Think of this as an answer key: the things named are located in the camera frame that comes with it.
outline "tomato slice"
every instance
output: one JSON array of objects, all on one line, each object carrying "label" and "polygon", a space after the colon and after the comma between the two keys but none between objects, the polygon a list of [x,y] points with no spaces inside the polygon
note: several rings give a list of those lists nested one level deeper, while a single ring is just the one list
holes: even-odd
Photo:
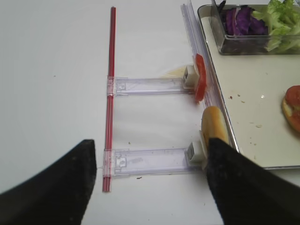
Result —
[{"label": "tomato slice", "polygon": [[286,91],[285,99],[290,106],[300,106],[300,85],[290,87]]},{"label": "tomato slice", "polygon": [[195,100],[202,101],[204,99],[204,93],[206,88],[206,70],[203,57],[199,54],[195,58],[196,65],[199,72],[199,81],[195,90]]}]

